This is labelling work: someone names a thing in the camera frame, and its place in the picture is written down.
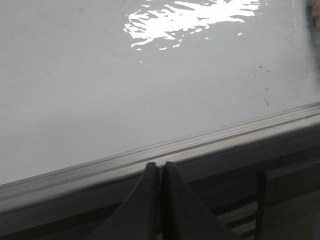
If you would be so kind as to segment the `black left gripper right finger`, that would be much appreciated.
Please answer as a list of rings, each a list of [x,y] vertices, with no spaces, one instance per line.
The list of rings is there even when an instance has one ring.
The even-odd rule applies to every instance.
[[[239,240],[191,190],[174,162],[163,168],[160,217],[164,240]]]

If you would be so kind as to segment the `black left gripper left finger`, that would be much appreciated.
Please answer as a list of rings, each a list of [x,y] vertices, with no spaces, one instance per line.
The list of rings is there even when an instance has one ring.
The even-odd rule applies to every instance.
[[[130,195],[85,239],[154,240],[157,232],[159,192],[159,170],[156,163],[149,162]]]

